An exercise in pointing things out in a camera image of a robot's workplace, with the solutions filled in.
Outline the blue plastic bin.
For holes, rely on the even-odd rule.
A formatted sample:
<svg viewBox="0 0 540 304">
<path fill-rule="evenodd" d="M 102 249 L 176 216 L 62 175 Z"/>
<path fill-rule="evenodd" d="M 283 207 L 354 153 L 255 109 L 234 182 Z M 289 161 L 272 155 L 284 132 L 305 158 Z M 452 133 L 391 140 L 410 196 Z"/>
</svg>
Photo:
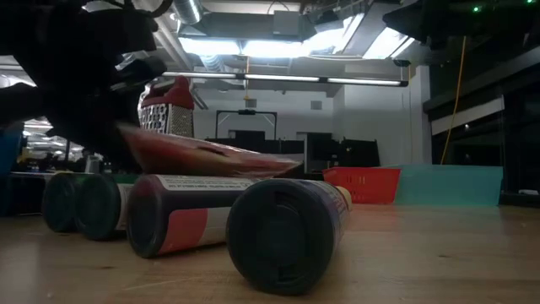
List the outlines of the blue plastic bin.
<svg viewBox="0 0 540 304">
<path fill-rule="evenodd" d="M 9 175 L 19 155 L 23 131 L 23 122 L 0 128 L 0 217 L 6 215 L 10 205 Z"/>
</svg>

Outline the red snack packet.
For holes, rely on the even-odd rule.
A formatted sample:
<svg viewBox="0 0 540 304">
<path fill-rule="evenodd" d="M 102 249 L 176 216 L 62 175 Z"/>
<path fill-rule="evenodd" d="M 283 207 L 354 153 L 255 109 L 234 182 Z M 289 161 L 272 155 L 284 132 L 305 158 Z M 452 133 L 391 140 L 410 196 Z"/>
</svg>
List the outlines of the red snack packet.
<svg viewBox="0 0 540 304">
<path fill-rule="evenodd" d="M 274 177 L 299 166 L 297 160 L 196 138 L 155 133 L 127 124 L 118 129 L 147 174 Z"/>
</svg>

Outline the purple food colouring bottle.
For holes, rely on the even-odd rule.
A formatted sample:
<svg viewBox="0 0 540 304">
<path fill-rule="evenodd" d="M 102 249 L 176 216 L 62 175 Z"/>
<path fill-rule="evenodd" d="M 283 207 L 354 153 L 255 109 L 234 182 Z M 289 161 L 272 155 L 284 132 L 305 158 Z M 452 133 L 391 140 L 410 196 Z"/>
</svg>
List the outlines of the purple food colouring bottle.
<svg viewBox="0 0 540 304">
<path fill-rule="evenodd" d="M 248 187 L 226 225 L 229 256 L 260 291 L 297 296 L 325 274 L 352 209 L 350 192 L 324 181 L 274 178 Z"/>
</svg>

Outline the red food colouring bottle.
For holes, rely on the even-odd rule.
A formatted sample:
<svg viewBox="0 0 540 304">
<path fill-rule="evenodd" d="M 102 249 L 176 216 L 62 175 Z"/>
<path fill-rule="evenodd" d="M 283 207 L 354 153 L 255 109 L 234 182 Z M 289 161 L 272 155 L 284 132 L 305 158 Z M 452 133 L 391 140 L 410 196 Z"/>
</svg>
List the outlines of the red food colouring bottle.
<svg viewBox="0 0 540 304">
<path fill-rule="evenodd" d="M 127 239 L 142 258 L 225 242 L 235 200 L 256 179 L 144 175 L 127 202 Z"/>
</svg>

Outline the black partition screens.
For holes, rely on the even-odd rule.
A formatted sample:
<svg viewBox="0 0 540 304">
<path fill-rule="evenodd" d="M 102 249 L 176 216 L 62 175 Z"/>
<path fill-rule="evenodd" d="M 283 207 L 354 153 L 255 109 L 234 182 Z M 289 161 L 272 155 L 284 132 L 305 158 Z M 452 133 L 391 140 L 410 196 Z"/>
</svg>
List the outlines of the black partition screens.
<svg viewBox="0 0 540 304">
<path fill-rule="evenodd" d="M 294 176 L 318 175 L 334 166 L 375 167 L 381 164 L 375 140 L 334 139 L 330 133 L 297 133 L 293 139 L 267 139 L 263 131 L 231 131 L 215 143 L 284 156 L 300 163 Z"/>
</svg>

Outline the black station frame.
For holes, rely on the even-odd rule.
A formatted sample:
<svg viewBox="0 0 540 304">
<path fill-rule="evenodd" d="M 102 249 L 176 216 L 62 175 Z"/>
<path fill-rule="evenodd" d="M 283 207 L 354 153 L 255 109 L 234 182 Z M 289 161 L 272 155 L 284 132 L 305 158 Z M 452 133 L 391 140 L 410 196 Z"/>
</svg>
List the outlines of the black station frame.
<svg viewBox="0 0 540 304">
<path fill-rule="evenodd" d="M 277 140 L 278 137 L 277 137 L 277 129 L 278 129 L 278 113 L 275 112 L 275 111 L 255 111 L 255 110 L 252 110 L 252 109 L 244 109 L 244 110 L 236 110 L 236 111 L 231 111 L 231 110 L 217 110 L 216 111 L 216 114 L 215 114 L 215 126 L 214 126 L 214 137 L 217 138 L 218 135 L 219 135 L 219 125 L 224 122 L 223 121 L 220 121 L 219 120 L 219 116 L 222 114 L 222 113 L 227 113 L 227 114 L 230 114 L 230 113 L 234 113 L 234 114 L 237 114 L 237 115 L 242 115 L 242 116 L 255 116 L 255 115 L 263 115 L 263 116 L 266 116 L 266 115 L 271 115 L 274 117 L 274 121 L 273 121 L 273 140 Z"/>
</svg>

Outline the silver ventilation duct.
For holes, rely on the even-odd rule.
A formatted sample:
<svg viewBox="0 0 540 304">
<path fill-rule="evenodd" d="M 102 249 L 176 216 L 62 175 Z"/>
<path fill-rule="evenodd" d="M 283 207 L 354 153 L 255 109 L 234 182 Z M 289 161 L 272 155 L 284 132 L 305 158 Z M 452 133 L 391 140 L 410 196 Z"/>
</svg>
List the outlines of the silver ventilation duct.
<svg viewBox="0 0 540 304">
<path fill-rule="evenodd" d="M 200 0 L 173 0 L 172 8 L 183 24 L 197 24 L 203 18 L 203 6 Z"/>
</svg>

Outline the teal plastic bin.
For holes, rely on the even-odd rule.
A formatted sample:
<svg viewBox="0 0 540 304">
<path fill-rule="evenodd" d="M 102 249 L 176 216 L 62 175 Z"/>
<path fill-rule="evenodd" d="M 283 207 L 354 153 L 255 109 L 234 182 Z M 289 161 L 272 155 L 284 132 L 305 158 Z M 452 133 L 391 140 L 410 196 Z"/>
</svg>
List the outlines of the teal plastic bin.
<svg viewBox="0 0 540 304">
<path fill-rule="evenodd" d="M 395 205 L 495 206 L 500 166 L 403 165 Z"/>
</svg>

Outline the red plastic basket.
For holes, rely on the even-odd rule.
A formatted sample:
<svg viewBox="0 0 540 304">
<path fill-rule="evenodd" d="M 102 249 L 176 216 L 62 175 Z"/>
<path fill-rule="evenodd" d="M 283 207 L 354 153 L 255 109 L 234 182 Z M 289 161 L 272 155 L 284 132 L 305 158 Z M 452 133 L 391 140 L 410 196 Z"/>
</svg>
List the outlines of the red plastic basket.
<svg viewBox="0 0 540 304">
<path fill-rule="evenodd" d="M 400 173 L 380 167 L 333 167 L 322 172 L 326 182 L 346 188 L 354 204 L 392 204 Z"/>
</svg>

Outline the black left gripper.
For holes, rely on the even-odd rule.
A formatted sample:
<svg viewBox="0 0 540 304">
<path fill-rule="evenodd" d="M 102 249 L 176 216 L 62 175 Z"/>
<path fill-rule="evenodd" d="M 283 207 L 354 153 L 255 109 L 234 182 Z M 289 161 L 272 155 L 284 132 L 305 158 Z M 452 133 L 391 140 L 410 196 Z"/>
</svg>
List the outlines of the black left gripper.
<svg viewBox="0 0 540 304">
<path fill-rule="evenodd" d="M 113 0 L 16 0 L 16 60 L 42 90 L 123 90 L 167 71 L 158 57 L 122 56 L 156 49 L 151 12 Z M 98 95 L 46 95 L 55 132 L 122 169 L 137 169 L 118 126 L 137 127 L 140 88 Z"/>
</svg>

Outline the long ceiling light bar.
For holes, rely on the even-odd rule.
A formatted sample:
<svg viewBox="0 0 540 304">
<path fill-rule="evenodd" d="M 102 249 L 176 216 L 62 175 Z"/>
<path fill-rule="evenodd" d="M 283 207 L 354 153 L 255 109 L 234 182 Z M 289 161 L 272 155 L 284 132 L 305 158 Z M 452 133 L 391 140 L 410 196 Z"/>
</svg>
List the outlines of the long ceiling light bar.
<svg viewBox="0 0 540 304">
<path fill-rule="evenodd" d="M 318 84 L 347 84 L 347 85 L 369 85 L 384 87 L 406 87 L 409 82 L 405 80 L 390 79 L 357 79 L 357 78 L 336 78 L 321 76 L 298 76 L 298 75 L 278 75 L 278 74 L 257 74 L 257 73 L 209 73 L 209 72 L 164 72 L 164 77 L 183 76 L 192 79 L 228 79 L 228 80 L 260 80 L 260 81 L 284 81 Z"/>
</svg>

